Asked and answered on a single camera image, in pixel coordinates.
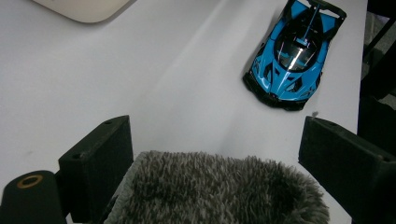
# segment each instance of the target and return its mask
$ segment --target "table surface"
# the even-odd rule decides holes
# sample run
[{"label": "table surface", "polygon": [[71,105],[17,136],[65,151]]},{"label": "table surface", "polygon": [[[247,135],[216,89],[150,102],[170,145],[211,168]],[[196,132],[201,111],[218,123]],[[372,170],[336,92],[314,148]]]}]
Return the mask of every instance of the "table surface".
[{"label": "table surface", "polygon": [[[285,0],[138,0],[113,20],[71,21],[29,0],[0,2],[0,187],[58,159],[102,121],[131,119],[134,155],[204,151],[298,163],[304,118],[357,130],[364,0],[347,18],[302,111],[260,103],[242,75]],[[324,189],[331,223],[349,224]]]}]

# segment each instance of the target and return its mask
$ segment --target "floor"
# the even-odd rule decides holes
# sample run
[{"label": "floor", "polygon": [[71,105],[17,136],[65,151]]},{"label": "floor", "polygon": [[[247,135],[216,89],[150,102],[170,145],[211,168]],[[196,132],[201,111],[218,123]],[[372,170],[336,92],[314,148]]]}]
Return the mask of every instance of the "floor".
[{"label": "floor", "polygon": [[[365,35],[364,35],[364,44],[367,45],[370,41],[375,37],[375,35],[379,32],[379,30],[384,26],[385,22],[388,18],[379,17],[373,13],[367,12],[366,16],[366,27],[365,27]],[[388,32],[381,38],[381,40],[376,44],[375,49],[373,50],[372,60],[365,60],[361,66],[361,77],[367,75],[370,66],[375,65],[375,61],[377,58],[381,57],[383,54],[387,52],[387,49],[390,45],[396,40],[396,23],[388,30]],[[389,94],[384,99],[379,100],[383,104],[390,105],[393,109],[396,110],[396,90],[393,91],[393,94]]]}]

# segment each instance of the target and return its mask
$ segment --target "gray fuzzy fabric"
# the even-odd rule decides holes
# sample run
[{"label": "gray fuzzy fabric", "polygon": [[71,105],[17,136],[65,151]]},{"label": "gray fuzzy fabric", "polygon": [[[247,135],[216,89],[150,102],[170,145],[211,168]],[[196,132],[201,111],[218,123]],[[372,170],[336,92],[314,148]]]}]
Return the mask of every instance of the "gray fuzzy fabric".
[{"label": "gray fuzzy fabric", "polygon": [[275,161],[143,152],[105,224],[328,223],[316,181]]}]

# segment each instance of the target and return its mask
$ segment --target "toy car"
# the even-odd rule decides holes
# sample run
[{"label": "toy car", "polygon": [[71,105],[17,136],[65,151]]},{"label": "toy car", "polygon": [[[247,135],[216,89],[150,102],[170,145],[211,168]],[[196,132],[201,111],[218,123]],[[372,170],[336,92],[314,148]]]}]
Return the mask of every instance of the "toy car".
[{"label": "toy car", "polygon": [[319,85],[330,42],[347,17],[325,1],[308,3],[310,7],[288,1],[243,77],[247,88],[269,106],[304,108]]}]

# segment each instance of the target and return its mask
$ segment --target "white tabletop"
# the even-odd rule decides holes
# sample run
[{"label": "white tabletop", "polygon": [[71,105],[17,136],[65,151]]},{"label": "white tabletop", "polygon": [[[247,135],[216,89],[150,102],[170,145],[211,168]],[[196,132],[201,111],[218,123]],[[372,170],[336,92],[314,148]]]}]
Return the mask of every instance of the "white tabletop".
[{"label": "white tabletop", "polygon": [[[305,116],[357,130],[364,0],[347,13],[318,91],[299,112],[247,90],[247,71],[286,0],[137,0],[108,22],[0,2],[0,187],[58,159],[102,121],[131,119],[134,154],[205,151],[298,163]],[[332,224],[350,217],[327,193]]]}]

